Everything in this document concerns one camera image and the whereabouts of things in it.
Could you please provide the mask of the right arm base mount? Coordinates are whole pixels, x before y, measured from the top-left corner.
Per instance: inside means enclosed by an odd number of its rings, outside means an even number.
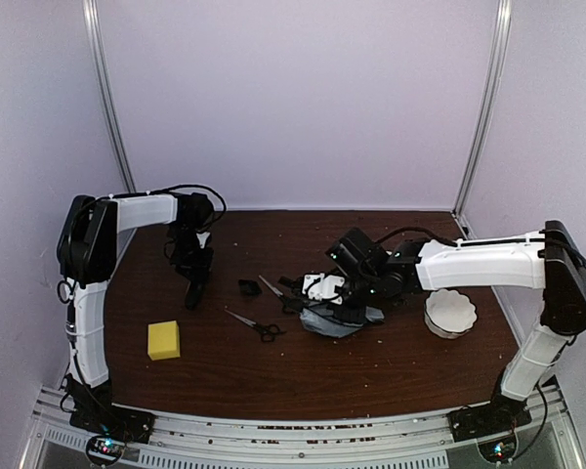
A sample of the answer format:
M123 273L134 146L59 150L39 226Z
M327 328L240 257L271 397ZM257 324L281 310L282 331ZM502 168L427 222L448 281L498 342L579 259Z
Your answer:
M448 426L455 442L480 439L512 432L529 424L532 417L526 401L515 401L495 394L487 404L467 405L447 415Z

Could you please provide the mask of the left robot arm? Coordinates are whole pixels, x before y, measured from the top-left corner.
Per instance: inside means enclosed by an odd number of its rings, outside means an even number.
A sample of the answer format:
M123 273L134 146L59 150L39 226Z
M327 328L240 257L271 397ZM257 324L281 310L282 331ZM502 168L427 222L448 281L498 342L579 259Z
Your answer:
M58 296L67 306L69 372L76 382L93 390L110 380L105 359L105 294L119 264L119 236L166 227L163 254L187 280L185 306L192 311L201 302L211 275L211 229L227 211L218 192L199 184L100 197L78 195L72 200L57 258L62 276Z

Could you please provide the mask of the grey drawstring pouch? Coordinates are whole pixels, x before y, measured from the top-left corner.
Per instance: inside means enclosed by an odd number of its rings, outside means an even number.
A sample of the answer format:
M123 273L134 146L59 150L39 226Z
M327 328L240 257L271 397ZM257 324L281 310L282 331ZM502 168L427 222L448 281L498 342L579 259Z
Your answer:
M304 308L299 319L308 332L330 338L344 338L368 325L382 323L385 315L381 309L374 307L340 309L339 305L330 308L327 304L316 303Z

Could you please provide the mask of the black silver hair clipper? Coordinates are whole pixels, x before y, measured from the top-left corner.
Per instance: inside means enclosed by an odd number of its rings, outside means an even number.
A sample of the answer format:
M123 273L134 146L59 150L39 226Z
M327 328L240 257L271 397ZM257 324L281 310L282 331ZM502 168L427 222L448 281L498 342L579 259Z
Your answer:
M214 250L210 247L200 250L187 268L188 288L185 295L185 307L193 311L199 305L211 274Z

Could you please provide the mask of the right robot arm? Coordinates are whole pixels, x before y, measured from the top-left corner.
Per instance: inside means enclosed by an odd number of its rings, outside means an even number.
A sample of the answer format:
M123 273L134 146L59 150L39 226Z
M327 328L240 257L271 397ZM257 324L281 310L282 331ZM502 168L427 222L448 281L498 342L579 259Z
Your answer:
M586 331L586 259L565 225L504 237L450 239L424 227L399 227L373 239L351 228L325 252L344 278L346 305L373 297L485 287L541 294L531 331L500 373L497 397L481 410L487 430L503 430L553 367L566 343Z

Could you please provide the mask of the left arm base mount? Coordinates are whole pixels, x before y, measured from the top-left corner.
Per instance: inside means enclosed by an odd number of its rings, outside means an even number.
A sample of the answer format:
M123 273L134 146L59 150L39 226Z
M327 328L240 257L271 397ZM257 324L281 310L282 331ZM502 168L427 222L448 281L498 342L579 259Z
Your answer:
M66 377L65 395L73 401L73 410L69 417L72 427L122 442L149 442L155 421L154 414L114 405L111 380L91 387L81 384L69 374Z

